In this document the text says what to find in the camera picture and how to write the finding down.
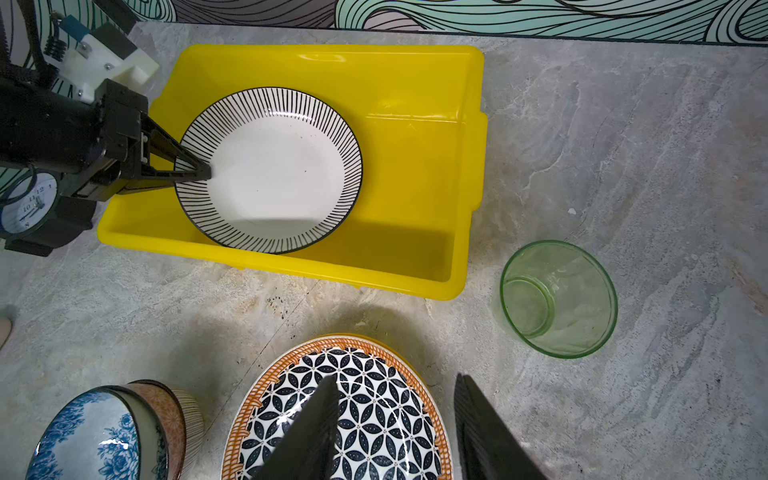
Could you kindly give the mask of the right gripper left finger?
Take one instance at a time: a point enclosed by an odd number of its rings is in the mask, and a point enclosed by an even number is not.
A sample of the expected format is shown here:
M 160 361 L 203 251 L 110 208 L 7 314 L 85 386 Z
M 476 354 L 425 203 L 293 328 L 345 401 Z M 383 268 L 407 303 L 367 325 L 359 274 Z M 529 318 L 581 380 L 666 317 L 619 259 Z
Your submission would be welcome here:
M 336 453 L 338 402 L 335 378 L 325 377 L 252 479 L 330 479 Z

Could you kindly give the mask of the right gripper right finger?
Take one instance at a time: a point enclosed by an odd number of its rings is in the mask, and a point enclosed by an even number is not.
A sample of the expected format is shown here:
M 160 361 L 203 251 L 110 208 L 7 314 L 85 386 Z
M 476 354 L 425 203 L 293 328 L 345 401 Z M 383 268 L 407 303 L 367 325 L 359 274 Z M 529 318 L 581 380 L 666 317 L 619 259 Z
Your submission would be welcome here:
M 546 479 L 469 375 L 456 376 L 454 410 L 464 479 Z

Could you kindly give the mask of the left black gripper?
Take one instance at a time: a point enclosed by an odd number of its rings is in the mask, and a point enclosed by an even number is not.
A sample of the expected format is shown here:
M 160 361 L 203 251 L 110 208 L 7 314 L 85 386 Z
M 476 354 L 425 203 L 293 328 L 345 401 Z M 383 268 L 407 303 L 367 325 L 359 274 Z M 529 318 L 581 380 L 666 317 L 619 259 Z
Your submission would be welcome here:
M 147 97 L 113 80 L 86 104 L 3 78 L 1 165 L 52 173 L 61 195 L 94 201 L 210 180 L 204 171 L 149 172 L 142 160 L 151 155 L 195 170 L 210 165 L 155 122 L 148 106 Z

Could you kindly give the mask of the geometric flower pattern plate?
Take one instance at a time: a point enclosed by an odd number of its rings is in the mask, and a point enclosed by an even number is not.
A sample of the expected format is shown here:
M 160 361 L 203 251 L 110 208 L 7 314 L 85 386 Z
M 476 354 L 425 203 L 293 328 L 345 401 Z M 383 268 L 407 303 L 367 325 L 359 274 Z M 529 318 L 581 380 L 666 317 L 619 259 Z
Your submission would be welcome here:
M 451 448 L 425 383 L 395 351 L 326 335 L 280 356 L 246 394 L 222 460 L 224 479 L 252 479 L 320 382 L 339 390 L 334 479 L 451 479 Z

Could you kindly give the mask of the black striped white plate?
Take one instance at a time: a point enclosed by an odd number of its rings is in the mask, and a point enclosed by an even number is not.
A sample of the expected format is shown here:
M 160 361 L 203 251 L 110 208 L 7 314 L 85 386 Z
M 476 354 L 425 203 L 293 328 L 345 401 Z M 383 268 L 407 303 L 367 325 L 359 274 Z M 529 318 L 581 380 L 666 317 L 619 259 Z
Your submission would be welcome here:
M 330 105 L 294 89 L 223 97 L 194 119 L 181 144 L 212 174 L 176 184 L 181 208 L 228 248 L 285 254 L 313 245 L 349 216 L 363 183 L 351 127 Z

